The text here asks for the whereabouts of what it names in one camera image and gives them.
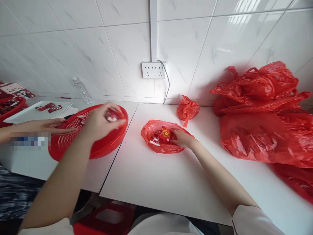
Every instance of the white sleeve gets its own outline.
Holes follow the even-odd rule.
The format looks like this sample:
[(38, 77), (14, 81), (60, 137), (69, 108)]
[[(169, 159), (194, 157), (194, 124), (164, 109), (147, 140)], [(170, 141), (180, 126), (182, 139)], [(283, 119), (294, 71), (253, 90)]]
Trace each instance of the white sleeve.
[(73, 227), (70, 225), (68, 218), (59, 222), (39, 228), (26, 228), (20, 231), (19, 235), (74, 235)]
[(235, 235), (284, 235), (257, 207), (239, 205), (232, 222)]

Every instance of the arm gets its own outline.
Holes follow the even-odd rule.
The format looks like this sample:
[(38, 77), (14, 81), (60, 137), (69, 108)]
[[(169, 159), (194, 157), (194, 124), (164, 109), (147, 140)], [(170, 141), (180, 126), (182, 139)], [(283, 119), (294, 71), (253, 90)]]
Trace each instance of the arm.
[(199, 141), (181, 130), (174, 130), (173, 133), (178, 140), (172, 140), (172, 142), (182, 147), (190, 148), (198, 158), (209, 183), (231, 216), (234, 215), (239, 205), (259, 208), (240, 183)]
[(13, 136), (25, 136), (25, 133), (28, 132), (48, 132), (51, 134), (64, 135), (72, 134), (77, 131), (77, 128), (56, 129), (64, 120), (63, 118), (34, 120), (0, 128), (0, 144), (8, 142)]
[(125, 122), (118, 120), (108, 123), (104, 113), (109, 107), (119, 109), (117, 105), (107, 103), (91, 112), (86, 125), (36, 196), (20, 230), (44, 227), (66, 217), (71, 218), (93, 143)]

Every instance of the white tile wall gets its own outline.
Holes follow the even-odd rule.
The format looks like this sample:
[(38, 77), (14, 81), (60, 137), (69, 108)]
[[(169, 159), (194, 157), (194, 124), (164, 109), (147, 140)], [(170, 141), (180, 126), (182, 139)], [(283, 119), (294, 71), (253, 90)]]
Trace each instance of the white tile wall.
[[(209, 93), (239, 72), (281, 60), (313, 91), (313, 1), (158, 0), (157, 57), (167, 62), (166, 103)], [(149, 0), (0, 0), (0, 79), (44, 96), (163, 103), (167, 79), (143, 79), (150, 61)], [(313, 105), (313, 99), (304, 101)]]

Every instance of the box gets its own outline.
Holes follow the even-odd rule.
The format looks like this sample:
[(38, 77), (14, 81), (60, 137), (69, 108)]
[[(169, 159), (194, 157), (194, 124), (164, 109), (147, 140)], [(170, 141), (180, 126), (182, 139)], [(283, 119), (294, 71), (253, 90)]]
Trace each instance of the box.
[(0, 99), (19, 96), (26, 100), (35, 97), (33, 93), (25, 89), (18, 83), (4, 83), (0, 84)]

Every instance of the floor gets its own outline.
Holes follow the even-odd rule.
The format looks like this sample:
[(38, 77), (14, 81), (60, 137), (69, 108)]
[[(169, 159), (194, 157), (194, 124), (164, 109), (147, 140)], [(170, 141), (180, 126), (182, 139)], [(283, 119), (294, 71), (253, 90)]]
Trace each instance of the floor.
[[(108, 199), (106, 199), (106, 198), (99, 197), (99, 195), (96, 194), (96, 193), (92, 194), (91, 200), (86, 205), (86, 207), (82, 211), (80, 211), (79, 213), (74, 213), (73, 214), (73, 217), (72, 217), (72, 220), (71, 220), (71, 224), (73, 225), (78, 220), (80, 220), (84, 216), (86, 216), (89, 213), (91, 213), (94, 209), (99, 208), (107, 200)], [(226, 226), (226, 225), (220, 225), (220, 224), (218, 225), (218, 227), (219, 227), (219, 230), (221, 232), (221, 235), (234, 235), (234, 231), (233, 231), (232, 227)]]

